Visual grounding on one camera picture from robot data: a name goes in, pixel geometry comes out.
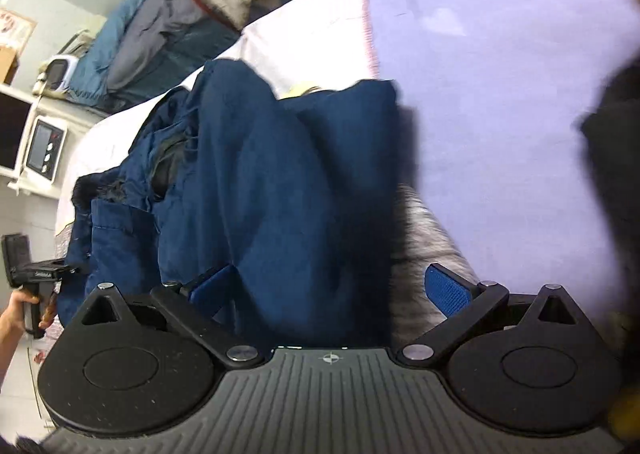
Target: blue gripper pad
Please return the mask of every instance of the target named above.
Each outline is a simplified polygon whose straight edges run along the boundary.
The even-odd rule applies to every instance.
[[[231,300],[232,289],[239,283],[238,271],[231,265],[211,274],[209,271],[188,284],[188,300],[201,315],[213,318]]]
[[[424,273],[424,292],[427,298],[449,318],[474,299],[475,286],[460,275],[439,264],[430,264]]]

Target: circular pad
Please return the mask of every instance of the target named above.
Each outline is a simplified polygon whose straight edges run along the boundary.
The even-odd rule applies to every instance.
[[[508,353],[502,369],[514,382],[538,389],[560,387],[575,375],[574,359],[552,348],[528,347]]]
[[[125,390],[141,386],[158,372],[158,359],[138,348],[116,348],[89,358],[84,376],[96,387]]]
[[[162,430],[193,412],[214,383],[209,355],[178,335],[115,323],[69,337],[51,350],[38,388],[57,424],[86,434]]]
[[[480,335],[453,353],[447,377],[465,407],[528,434],[595,423],[620,386],[615,358],[599,337],[576,334],[577,326],[543,324]]]

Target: navy blue jacket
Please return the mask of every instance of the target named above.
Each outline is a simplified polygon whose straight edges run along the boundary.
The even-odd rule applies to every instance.
[[[63,324],[100,282],[202,276],[192,302],[263,351],[387,345],[398,122],[390,82],[278,101],[244,63],[208,62],[119,167],[78,180],[67,262],[90,273],[63,284]]]

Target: gray ribbed plate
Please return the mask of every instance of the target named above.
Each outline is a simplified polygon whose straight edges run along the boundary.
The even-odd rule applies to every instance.
[[[278,349],[266,365],[228,373],[211,400],[151,436],[95,439],[58,430],[52,454],[613,454],[600,429],[565,438],[513,436],[474,420],[431,371],[384,350]]]

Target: hand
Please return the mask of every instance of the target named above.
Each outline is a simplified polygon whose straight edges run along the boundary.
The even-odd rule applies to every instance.
[[[38,304],[40,299],[38,297],[34,297],[27,290],[20,289],[14,291],[11,294],[11,299],[9,300],[9,306],[7,309],[0,315],[2,320],[5,320],[11,327],[21,329],[24,331],[24,303],[30,304]],[[42,316],[42,320],[38,327],[40,329],[48,328],[53,319],[56,316],[56,297],[55,295],[51,297],[51,301],[49,306],[47,307],[44,315]]]

